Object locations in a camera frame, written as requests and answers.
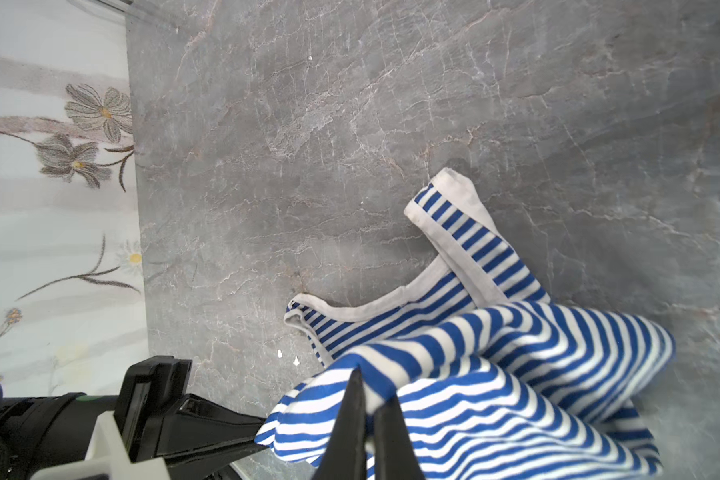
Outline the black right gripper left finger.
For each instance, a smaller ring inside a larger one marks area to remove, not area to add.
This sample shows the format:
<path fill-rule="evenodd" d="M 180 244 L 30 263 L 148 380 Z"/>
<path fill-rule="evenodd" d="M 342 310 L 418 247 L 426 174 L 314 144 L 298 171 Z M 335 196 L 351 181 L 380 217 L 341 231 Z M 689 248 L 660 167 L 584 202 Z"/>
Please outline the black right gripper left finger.
<path fill-rule="evenodd" d="M 362 372 L 352 371 L 329 442 L 313 480 L 361 480 L 367 477 L 366 407 Z"/>

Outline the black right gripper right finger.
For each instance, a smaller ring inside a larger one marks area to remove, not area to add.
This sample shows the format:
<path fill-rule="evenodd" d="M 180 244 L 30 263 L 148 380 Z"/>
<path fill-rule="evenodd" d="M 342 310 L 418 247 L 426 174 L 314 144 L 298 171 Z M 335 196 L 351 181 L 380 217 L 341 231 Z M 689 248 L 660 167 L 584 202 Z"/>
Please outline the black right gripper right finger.
<path fill-rule="evenodd" d="M 375 478 L 377 480 L 424 480 L 397 396 L 374 416 Z"/>

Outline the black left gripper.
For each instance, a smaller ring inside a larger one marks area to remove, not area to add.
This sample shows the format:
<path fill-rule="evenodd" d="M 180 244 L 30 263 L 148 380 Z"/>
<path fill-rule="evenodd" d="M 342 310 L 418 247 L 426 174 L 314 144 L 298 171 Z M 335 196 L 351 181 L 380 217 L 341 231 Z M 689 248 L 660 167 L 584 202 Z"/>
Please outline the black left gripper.
<path fill-rule="evenodd" d="M 148 419 L 176 400 L 163 414 L 156 443 L 156 453 L 173 480 L 206 479 L 265 449 L 254 440 L 263 418 L 232 411 L 194 394 L 184 395 L 191 365 L 191 360 L 169 355 L 132 365 L 114 410 L 129 459 L 136 461 Z"/>

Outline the blue white striped tank top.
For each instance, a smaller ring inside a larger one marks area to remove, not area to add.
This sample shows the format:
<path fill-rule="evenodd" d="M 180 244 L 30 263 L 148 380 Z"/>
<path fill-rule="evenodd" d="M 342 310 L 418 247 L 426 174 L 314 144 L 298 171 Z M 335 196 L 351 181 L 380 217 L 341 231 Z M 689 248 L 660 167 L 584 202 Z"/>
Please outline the blue white striped tank top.
<path fill-rule="evenodd" d="M 359 370 L 369 413 L 399 401 L 428 479 L 659 475 L 632 399 L 672 360 L 671 334 L 640 316 L 554 303 L 452 169 L 405 215 L 437 252 L 409 284 L 359 307 L 310 294 L 289 302 L 284 320 L 323 371 L 282 397 L 256 442 L 318 465 Z"/>

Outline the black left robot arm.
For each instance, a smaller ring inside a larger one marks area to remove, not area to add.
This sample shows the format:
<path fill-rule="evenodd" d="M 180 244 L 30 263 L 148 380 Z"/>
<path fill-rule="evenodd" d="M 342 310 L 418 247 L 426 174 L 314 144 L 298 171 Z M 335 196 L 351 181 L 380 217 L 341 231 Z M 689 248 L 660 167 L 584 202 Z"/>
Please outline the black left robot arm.
<path fill-rule="evenodd" d="M 237 478 L 231 465 L 261 451 L 264 420 L 187 392 L 191 366 L 153 356 L 128 368 L 116 395 L 7 397 L 0 384 L 0 479 L 83 460 L 104 413 L 130 465 L 151 461 L 169 479 Z"/>

